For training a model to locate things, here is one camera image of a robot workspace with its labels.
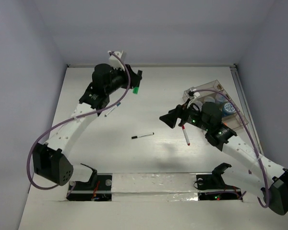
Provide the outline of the green black highlighter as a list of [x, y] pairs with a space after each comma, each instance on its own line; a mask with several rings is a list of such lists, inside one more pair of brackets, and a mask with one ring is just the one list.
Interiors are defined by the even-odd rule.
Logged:
[[139, 91], [139, 87], [135, 87], [132, 92], [133, 94], [138, 94], [138, 91]]

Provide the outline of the red white marker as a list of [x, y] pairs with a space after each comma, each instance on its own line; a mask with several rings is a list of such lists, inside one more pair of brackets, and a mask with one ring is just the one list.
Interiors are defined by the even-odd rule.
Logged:
[[187, 131], [186, 131], [184, 125], [182, 125], [182, 131], [183, 131], [183, 134], [184, 134], [184, 137], [185, 137], [187, 145], [190, 146], [190, 140], [189, 140], [189, 137], [188, 137], [188, 134], [187, 134]]

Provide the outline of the black white marker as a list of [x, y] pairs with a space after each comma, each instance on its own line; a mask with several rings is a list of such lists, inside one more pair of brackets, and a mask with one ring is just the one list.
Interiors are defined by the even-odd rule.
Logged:
[[151, 132], [151, 133], [147, 133], [147, 134], [136, 135], [136, 136], [132, 136], [131, 139], [138, 139], [138, 138], [149, 137], [149, 136], [153, 136], [154, 134], [155, 134], [154, 132]]

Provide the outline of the small clear jar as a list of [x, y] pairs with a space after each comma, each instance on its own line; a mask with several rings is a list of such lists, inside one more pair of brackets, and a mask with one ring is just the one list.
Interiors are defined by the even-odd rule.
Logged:
[[207, 96], [204, 98], [204, 102], [212, 102], [212, 103], [215, 103], [215, 99], [211, 96]]

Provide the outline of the blue lid jar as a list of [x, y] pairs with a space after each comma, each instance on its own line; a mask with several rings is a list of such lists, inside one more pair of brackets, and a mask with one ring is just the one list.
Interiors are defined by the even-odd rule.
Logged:
[[222, 107], [222, 116], [223, 117], [233, 115], [236, 112], [237, 111], [236, 111], [235, 107], [230, 102], [223, 104], [223, 107]]

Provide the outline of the purple clip jar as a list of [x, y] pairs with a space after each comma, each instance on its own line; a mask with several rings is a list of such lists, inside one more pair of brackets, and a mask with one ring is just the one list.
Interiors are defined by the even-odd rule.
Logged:
[[200, 110], [202, 109], [202, 106], [203, 106], [203, 103], [202, 103], [202, 102], [200, 102], [200, 101], [195, 101], [194, 104], [196, 104], [196, 105], [199, 107]]

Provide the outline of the clear pin jar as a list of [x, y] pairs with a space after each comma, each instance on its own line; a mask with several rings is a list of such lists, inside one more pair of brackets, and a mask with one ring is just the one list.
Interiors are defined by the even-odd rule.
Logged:
[[224, 103], [227, 102], [227, 99], [221, 95], [221, 94], [216, 94], [215, 96], [215, 103], [218, 104], [218, 105], [222, 105]]

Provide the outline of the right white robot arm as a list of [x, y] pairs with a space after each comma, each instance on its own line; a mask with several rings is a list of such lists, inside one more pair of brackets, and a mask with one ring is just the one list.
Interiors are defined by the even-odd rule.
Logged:
[[206, 132], [207, 142], [219, 151], [239, 161], [249, 173], [235, 172], [228, 163], [222, 163], [212, 171], [211, 182], [217, 188], [236, 186], [263, 199], [278, 215], [288, 212], [288, 168], [274, 163], [265, 156], [257, 155], [254, 148], [244, 142], [237, 133], [222, 122], [222, 113], [212, 102], [203, 104], [177, 105], [167, 114], [160, 116], [170, 128], [188, 123]]

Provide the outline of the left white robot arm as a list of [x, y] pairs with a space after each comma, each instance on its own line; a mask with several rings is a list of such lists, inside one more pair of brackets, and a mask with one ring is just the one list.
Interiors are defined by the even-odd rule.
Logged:
[[110, 95], [119, 88], [139, 87], [142, 71], [115, 69], [109, 64], [98, 64], [92, 81], [79, 99], [71, 120], [62, 125], [45, 143], [36, 143], [33, 151], [35, 174], [63, 186], [72, 182], [75, 188], [93, 190], [97, 184], [97, 170], [84, 164], [72, 165], [69, 154], [84, 130], [96, 120], [109, 104]]

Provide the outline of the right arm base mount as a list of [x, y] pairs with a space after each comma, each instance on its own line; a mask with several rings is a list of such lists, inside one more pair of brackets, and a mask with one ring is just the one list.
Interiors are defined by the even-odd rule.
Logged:
[[196, 176], [193, 187], [198, 190], [200, 201], [242, 200], [246, 192], [242, 193], [239, 188], [225, 184], [222, 178], [222, 174], [230, 167], [230, 164], [222, 163], [211, 173]]

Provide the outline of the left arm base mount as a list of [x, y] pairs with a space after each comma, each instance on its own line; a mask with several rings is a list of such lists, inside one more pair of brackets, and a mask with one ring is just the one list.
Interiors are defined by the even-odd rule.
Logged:
[[69, 181], [68, 201], [111, 201], [112, 174], [99, 174], [96, 169], [83, 163], [74, 166]]

